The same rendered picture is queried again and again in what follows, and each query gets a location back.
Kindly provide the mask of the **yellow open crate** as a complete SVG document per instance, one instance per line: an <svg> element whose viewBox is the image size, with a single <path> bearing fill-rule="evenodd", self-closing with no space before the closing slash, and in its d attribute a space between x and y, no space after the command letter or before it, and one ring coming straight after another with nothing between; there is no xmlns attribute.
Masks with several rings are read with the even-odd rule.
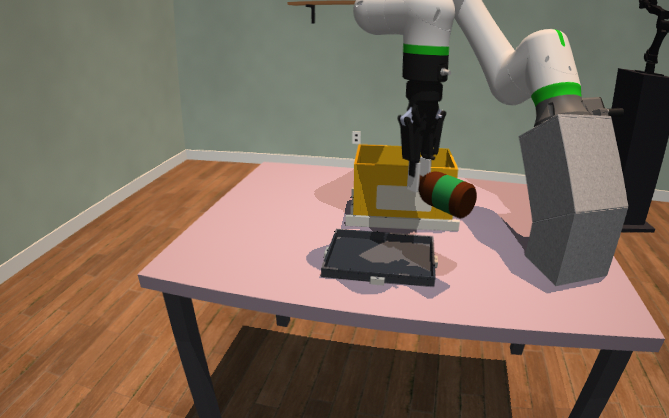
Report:
<svg viewBox="0 0 669 418"><path fill-rule="evenodd" d="M434 156L431 172L457 178L458 168L449 149L439 148ZM402 146L359 144L354 162L353 215L452 220L452 215L426 204L419 192L407 189L408 165L402 158Z"/></svg>

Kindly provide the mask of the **brown bottle with green label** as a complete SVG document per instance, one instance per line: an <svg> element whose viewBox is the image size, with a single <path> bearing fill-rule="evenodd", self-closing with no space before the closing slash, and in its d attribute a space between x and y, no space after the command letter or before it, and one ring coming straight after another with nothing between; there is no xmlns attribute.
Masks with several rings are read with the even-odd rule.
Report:
<svg viewBox="0 0 669 418"><path fill-rule="evenodd" d="M437 171L420 175L418 191L426 204L459 219L471 213L477 199L473 184Z"/></svg>

